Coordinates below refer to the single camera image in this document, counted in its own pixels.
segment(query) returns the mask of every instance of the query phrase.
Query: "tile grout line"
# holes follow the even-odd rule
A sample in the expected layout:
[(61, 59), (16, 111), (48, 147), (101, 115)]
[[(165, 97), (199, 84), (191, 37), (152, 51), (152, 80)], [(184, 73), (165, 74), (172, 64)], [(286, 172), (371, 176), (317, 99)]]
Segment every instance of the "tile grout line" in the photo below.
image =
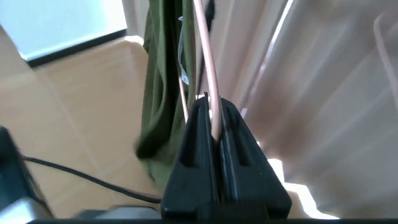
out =
[[(67, 109), (64, 107), (63, 103), (61, 102), (61, 99), (58, 95), (58, 93), (55, 91), (55, 87), (53, 85), (53, 83), (50, 81), (49, 79), (49, 75), (47, 73), (47, 70), (44, 73), (44, 77), (45, 77), (45, 81), (47, 82), (47, 84), (50, 87), (50, 91), (52, 92), (53, 95), (55, 95), (55, 98), (57, 99), (57, 103), (60, 105), (61, 109), (62, 109), (62, 113), (67, 117), (68, 122), (70, 123), (70, 125), (72, 126), (73, 131), (75, 132), (75, 134), (77, 135), (79, 141), (82, 143), (83, 148), (84, 148), (84, 152), (88, 155), (88, 157), (90, 158), (90, 162), (91, 164), (94, 165), (94, 168), (96, 169), (97, 173), (99, 174), (100, 177), (105, 178), (105, 176), (103, 175), (103, 172), (100, 171), (100, 167), (99, 165), (96, 163), (94, 156), (92, 155), (92, 153), (90, 152), (90, 149), (87, 145), (87, 142), (81, 137), (80, 132), (78, 131), (77, 127), (75, 126), (75, 123), (73, 122), (72, 118), (70, 117)], [(114, 203), (117, 203), (115, 197), (113, 197), (112, 191), (110, 189), (107, 189), (108, 192), (112, 195), (113, 201)]]

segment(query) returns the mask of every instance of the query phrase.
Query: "hanging clothing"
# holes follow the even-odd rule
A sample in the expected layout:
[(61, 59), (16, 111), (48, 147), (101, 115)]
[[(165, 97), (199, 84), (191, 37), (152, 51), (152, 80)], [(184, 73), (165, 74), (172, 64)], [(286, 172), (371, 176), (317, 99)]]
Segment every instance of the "hanging clothing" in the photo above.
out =
[(188, 79), (184, 89), (188, 93), (189, 108), (195, 100), (196, 85), (193, 3), (150, 0), (144, 36), (149, 58), (136, 154), (161, 190), (169, 179), (185, 129), (178, 86), (178, 76), (182, 72), (178, 62), (180, 36), (183, 45), (180, 62)]

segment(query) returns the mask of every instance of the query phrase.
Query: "beige floor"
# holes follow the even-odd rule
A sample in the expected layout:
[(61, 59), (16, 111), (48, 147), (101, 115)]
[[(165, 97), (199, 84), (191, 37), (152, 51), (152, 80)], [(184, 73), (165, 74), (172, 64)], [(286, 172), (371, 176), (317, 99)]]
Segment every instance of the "beige floor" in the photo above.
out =
[[(159, 195), (133, 153), (141, 125), (147, 54), (117, 40), (0, 76), (0, 124), (26, 156), (69, 166), (129, 189)], [(62, 171), (29, 164), (57, 217), (138, 204)]]

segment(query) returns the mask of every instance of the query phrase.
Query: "green garment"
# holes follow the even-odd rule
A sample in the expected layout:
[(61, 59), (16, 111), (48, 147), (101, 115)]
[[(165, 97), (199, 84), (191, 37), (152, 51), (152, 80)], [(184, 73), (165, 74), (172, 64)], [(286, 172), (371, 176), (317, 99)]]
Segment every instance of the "green garment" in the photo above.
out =
[(156, 186), (164, 190), (180, 147), (183, 117), (177, 60), (180, 32), (183, 37), (182, 65), (189, 85), (188, 108), (195, 100), (195, 28), (191, 0), (150, 0), (144, 48), (148, 65), (142, 106), (141, 136), (137, 157), (146, 165)]

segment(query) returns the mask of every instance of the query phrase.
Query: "black panel edge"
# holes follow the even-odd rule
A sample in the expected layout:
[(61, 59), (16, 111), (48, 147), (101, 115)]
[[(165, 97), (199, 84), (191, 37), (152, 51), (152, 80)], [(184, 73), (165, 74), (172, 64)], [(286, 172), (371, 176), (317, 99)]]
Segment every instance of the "black panel edge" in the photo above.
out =
[(113, 32), (111, 34), (107, 34), (102, 37), (98, 37), (93, 40), (89, 40), (89, 41), (83, 42), (81, 44), (77, 44), (72, 47), (68, 47), (63, 50), (59, 50), (57, 52), (48, 54), (46, 56), (26, 61), (26, 63), (29, 65), (30, 68), (35, 68), (35, 67), (44, 65), (46, 63), (50, 63), (55, 60), (67, 57), (69, 55), (73, 55), (78, 52), (82, 52), (82, 51), (90, 49), (92, 47), (96, 47), (98, 45), (107, 43), (109, 41), (116, 40), (117, 38), (124, 37), (126, 35), (127, 35), (127, 29), (119, 30), (119, 31)]

